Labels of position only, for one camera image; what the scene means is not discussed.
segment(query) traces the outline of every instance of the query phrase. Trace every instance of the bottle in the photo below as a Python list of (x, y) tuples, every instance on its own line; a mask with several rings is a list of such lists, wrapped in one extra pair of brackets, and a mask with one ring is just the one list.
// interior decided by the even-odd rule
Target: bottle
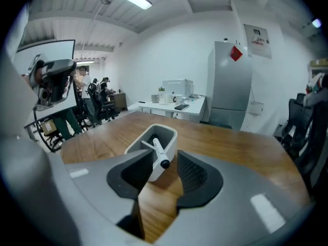
[(159, 104), (160, 105), (165, 105), (165, 88), (164, 87), (159, 87), (158, 88), (158, 95), (159, 95)]

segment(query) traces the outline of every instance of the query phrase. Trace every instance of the refrigerator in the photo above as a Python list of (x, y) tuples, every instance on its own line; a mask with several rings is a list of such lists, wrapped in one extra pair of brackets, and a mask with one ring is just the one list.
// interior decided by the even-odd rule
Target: refrigerator
[(248, 47), (215, 42), (208, 59), (207, 108), (210, 125), (240, 130), (249, 103), (252, 55)]

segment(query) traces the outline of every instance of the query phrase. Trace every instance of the ceiling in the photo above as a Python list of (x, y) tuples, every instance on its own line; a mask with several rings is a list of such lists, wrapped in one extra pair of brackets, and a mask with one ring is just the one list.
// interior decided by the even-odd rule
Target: ceiling
[[(166, 19), (196, 12), (231, 10), (231, 0), (149, 1), (153, 6), (143, 10), (127, 0), (112, 0), (108, 6), (100, 0), (32, 0), (23, 45), (49, 39), (75, 39), (75, 59), (106, 58), (129, 35)], [(245, 1), (270, 8), (298, 30), (313, 18), (302, 0)]]

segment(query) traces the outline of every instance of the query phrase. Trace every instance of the red magnet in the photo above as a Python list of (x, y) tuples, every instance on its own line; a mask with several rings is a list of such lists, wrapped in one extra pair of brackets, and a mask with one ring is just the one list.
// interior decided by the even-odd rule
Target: red magnet
[(238, 48), (236, 48), (235, 46), (232, 48), (231, 50), (231, 54), (230, 54), (231, 58), (236, 62), (238, 59), (240, 59), (240, 57), (242, 56), (242, 53), (239, 51)]

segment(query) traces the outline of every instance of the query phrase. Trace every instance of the cup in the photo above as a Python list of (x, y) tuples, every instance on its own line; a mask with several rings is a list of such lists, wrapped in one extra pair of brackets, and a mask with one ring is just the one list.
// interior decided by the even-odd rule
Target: cup
[(173, 95), (172, 94), (166, 95), (166, 103), (173, 103)]
[(180, 94), (174, 95), (173, 102), (175, 102), (177, 104), (181, 104), (182, 103), (182, 97), (183, 97), (183, 95), (180, 95)]
[(158, 103), (159, 102), (159, 96), (158, 95), (152, 95), (152, 103)]

